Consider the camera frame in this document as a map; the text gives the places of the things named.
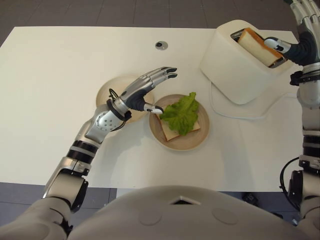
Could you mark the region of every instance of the beige plate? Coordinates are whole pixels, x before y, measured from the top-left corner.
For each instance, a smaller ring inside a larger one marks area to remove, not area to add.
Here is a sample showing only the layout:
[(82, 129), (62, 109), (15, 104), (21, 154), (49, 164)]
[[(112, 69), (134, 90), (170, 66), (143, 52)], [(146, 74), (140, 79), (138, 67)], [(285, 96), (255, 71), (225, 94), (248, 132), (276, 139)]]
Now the beige plate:
[[(160, 107), (171, 105), (178, 102), (183, 96), (184, 95), (181, 94), (164, 96), (158, 100), (155, 105)], [(189, 132), (185, 136), (178, 136), (170, 141), (167, 141), (157, 116), (151, 113), (149, 116), (149, 126), (154, 137), (165, 147), (178, 151), (194, 149), (199, 146), (208, 136), (210, 121), (205, 108), (200, 103), (198, 108), (198, 123), (200, 125), (199, 130)]]
[[(107, 100), (109, 99), (109, 89), (113, 89), (118, 95), (122, 94), (122, 92), (125, 90), (125, 88), (131, 84), (134, 80), (136, 80), (137, 76), (118, 76), (116, 78), (113, 78), (109, 81), (107, 81), (99, 90), (95, 104), (96, 106), (106, 104)], [(153, 103), (154, 102), (154, 95), (152, 92), (148, 92), (144, 96), (144, 100), (147, 103)], [(133, 123), (135, 121), (140, 120), (144, 115), (147, 114), (146, 111), (136, 111), (136, 110), (130, 110), (131, 111), (131, 118), (126, 122), (127, 124)]]

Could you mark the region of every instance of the white table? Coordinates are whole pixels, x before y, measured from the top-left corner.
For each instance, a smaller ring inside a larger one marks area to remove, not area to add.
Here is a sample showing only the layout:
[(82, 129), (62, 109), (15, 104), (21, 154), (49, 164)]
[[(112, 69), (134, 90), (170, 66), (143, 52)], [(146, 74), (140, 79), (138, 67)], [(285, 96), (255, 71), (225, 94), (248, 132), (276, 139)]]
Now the white table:
[[(178, 78), (154, 90), (155, 99), (197, 92), (211, 121), (207, 140), (178, 152), (152, 136), (148, 116), (107, 136), (92, 162), (91, 187), (189, 185), (218, 191), (279, 191), (283, 165), (302, 149), (301, 108), (283, 99), (265, 119), (215, 114), (200, 61), (214, 29), (15, 27), (0, 48), (0, 181), (44, 185), (82, 124), (94, 113), (100, 87), (120, 75), (162, 66)], [(295, 41), (291, 32), (266, 35)], [(166, 41), (167, 50), (155, 49)], [(279, 85), (289, 86), (293, 67)], [(289, 167), (289, 178), (294, 167)]]

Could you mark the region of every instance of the lettuce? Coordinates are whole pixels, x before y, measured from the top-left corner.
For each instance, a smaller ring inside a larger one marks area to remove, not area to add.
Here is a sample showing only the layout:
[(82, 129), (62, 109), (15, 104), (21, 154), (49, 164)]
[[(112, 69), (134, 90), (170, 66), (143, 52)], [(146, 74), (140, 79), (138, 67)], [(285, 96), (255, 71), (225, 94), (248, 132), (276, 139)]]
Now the lettuce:
[(168, 122), (171, 130), (176, 130), (180, 135), (185, 136), (194, 129), (195, 122), (198, 120), (199, 103), (195, 100), (196, 93), (191, 92), (189, 96), (183, 96), (172, 105), (168, 105), (160, 119)]

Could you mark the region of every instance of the robotic arm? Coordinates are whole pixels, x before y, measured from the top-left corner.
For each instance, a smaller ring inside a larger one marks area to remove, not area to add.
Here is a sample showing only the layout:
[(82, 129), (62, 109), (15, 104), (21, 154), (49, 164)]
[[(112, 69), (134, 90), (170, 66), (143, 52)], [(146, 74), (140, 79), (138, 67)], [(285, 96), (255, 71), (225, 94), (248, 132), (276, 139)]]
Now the robotic arm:
[(285, 0), (295, 15), (299, 43), (291, 44), (275, 37), (264, 43), (287, 59), (303, 66), (291, 75), (298, 86), (297, 99), (302, 106), (303, 154), (300, 171), (293, 171), (288, 197), (300, 206), (299, 228), (314, 239), (320, 238), (320, 10), (313, 0)]
[(132, 82), (121, 96), (98, 106), (47, 182), (43, 198), (15, 221), (2, 226), (0, 239), (67, 239), (72, 230), (68, 223), (71, 212), (79, 210), (86, 195), (88, 182), (84, 177), (106, 135), (123, 127), (131, 117), (129, 109), (161, 114), (163, 109), (145, 102), (144, 96), (163, 81), (175, 78), (176, 70), (162, 67), (150, 71)]
[[(303, 170), (292, 173), (288, 197), (300, 209), (302, 220), (298, 228), (312, 239), (319, 239), (320, 10), (312, 0), (285, 0), (285, 2), (290, 4), (295, 14), (300, 42), (299, 44), (290, 44), (275, 37), (269, 37), (265, 40), (265, 44), (281, 52), (286, 58), (303, 66), (303, 71), (296, 72), (291, 76), (291, 84), (298, 86), (297, 98), (302, 106), (304, 140), (303, 154), (299, 157), (299, 165), (303, 167)], [(148, 72), (130, 84), (119, 97), (109, 99), (106, 104), (98, 106), (94, 116), (82, 126), (69, 152), (62, 158), (46, 184), (43, 198), (36, 201), (15, 221), (2, 226), (0, 228), (0, 239), (65, 240), (72, 230), (72, 226), (69, 226), (68, 223), (71, 212), (76, 212), (81, 207), (86, 194), (88, 182), (84, 177), (88, 175), (91, 162), (104, 138), (109, 132), (123, 127), (124, 123), (131, 116), (129, 109), (157, 114), (162, 113), (163, 109), (145, 102), (143, 97), (161, 82), (169, 78), (175, 78), (177, 76), (174, 73), (176, 70), (173, 67), (162, 67)], [(191, 187), (176, 187), (171, 190), (165, 189), (165, 187), (159, 191), (142, 189), (139, 192), (140, 194), (142, 193), (140, 198), (136, 196), (135, 201), (130, 202), (130, 204), (129, 197), (109, 204), (109, 209), (116, 208), (117, 206), (117, 209), (119, 209), (116, 212), (118, 218), (109, 221), (109, 224), (111, 224), (109, 230), (114, 234), (112, 223), (121, 223), (120, 231), (130, 230), (128, 232), (129, 235), (131, 231), (137, 233), (134, 226), (151, 226), (148, 230), (143, 228), (143, 233), (148, 236), (145, 239), (150, 239), (150, 236), (157, 238), (153, 233), (157, 230), (155, 224), (161, 219), (159, 213), (161, 213), (163, 206), (168, 206), (166, 197), (172, 200), (172, 196), (176, 196), (173, 194), (173, 191), (176, 191), (179, 198), (175, 199), (175, 201), (178, 201), (174, 202), (174, 205), (182, 204), (180, 202), (189, 199), (185, 198), (184, 195), (194, 196), (195, 199), (198, 199), (197, 196), (201, 196), (202, 202), (201, 204), (198, 201), (189, 203), (191, 206), (198, 204), (196, 211), (193, 211), (194, 208), (187, 209), (182, 206), (176, 207), (172, 211), (173, 205), (170, 205), (171, 212), (167, 212), (167, 218), (164, 217), (161, 220), (158, 233), (163, 233), (163, 227), (166, 226), (166, 229), (170, 233), (178, 231), (179, 236), (186, 231), (189, 234), (185, 235), (186, 238), (190, 238), (192, 234), (197, 234), (197, 231), (199, 231), (198, 237), (202, 236), (208, 239), (212, 238), (213, 234), (217, 234), (216, 236), (219, 237), (219, 233), (223, 233), (220, 236), (228, 235), (230, 237), (233, 234), (233, 237), (237, 237), (246, 236), (247, 232), (253, 231), (252, 229), (243, 229), (243, 226), (252, 226), (257, 222), (264, 225), (262, 227), (258, 225), (256, 228), (258, 232), (252, 236), (253, 238), (262, 236), (263, 227), (266, 227), (265, 234), (268, 234), (271, 229), (274, 230), (278, 227), (277, 233), (280, 234), (280, 238), (283, 236), (292, 239), (290, 237), (293, 237), (297, 233), (296, 229), (291, 228), (290, 225), (283, 226), (283, 222), (271, 214), (267, 214), (254, 206), (243, 204), (243, 202), (236, 199), (223, 196), (221, 193)], [(215, 207), (212, 209), (212, 202), (214, 200), (216, 201), (215, 205), (221, 208)], [(147, 201), (152, 202), (152, 209), (159, 207), (158, 212), (145, 211), (148, 210), (148, 206), (145, 206)], [(128, 212), (127, 210), (134, 208), (134, 211), (131, 211), (131, 213), (136, 213), (138, 207), (141, 210), (139, 221), (134, 218), (134, 221), (130, 222), (133, 218), (130, 218), (132, 216), (128, 216), (130, 211)], [(241, 221), (239, 221), (241, 224), (236, 224), (238, 222), (237, 214), (242, 217)], [(212, 226), (213, 219), (218, 222), (216, 226)], [(80, 233), (79, 231), (79, 234), (92, 237), (91, 234), (88, 233), (86, 235), (85, 233), (93, 228), (97, 229), (104, 226), (105, 223), (102, 220), (105, 219), (102, 217), (102, 212), (100, 212), (96, 216), (96, 221), (87, 222), (80, 227), (82, 232)], [(129, 224), (129, 227), (123, 230), (126, 224)], [(285, 229), (288, 231), (292, 230), (292, 235), (286, 232)]]

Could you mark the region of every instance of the black band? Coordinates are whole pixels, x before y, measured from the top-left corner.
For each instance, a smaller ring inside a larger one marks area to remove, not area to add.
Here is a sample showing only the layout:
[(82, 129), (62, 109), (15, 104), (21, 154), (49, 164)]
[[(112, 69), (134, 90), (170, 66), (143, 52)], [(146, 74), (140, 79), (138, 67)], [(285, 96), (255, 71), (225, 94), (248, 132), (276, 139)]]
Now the black band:
[(303, 143), (320, 144), (320, 136), (304, 136)]
[(75, 159), (87, 164), (91, 164), (92, 160), (94, 159), (93, 156), (89, 156), (83, 152), (69, 150), (68, 154), (66, 155), (68, 158)]
[(303, 147), (303, 155), (311, 156), (315, 158), (320, 158), (320, 148), (319, 147)]
[(87, 150), (93, 154), (95, 154), (98, 151), (98, 148), (96, 146), (88, 144), (84, 141), (74, 141), (72, 146)]
[(125, 117), (122, 116), (112, 105), (111, 99), (108, 99), (108, 101), (106, 101), (106, 105), (109, 107), (109, 109), (111, 110), (111, 112), (116, 115), (116, 117), (122, 121), (125, 120)]
[(308, 82), (314, 82), (314, 81), (320, 80), (320, 74), (316, 74), (313, 76), (304, 76), (302, 71), (296, 71), (295, 73), (291, 74), (290, 78), (291, 78), (290, 85), (299, 86), (299, 84), (302, 84), (302, 83), (308, 83)]

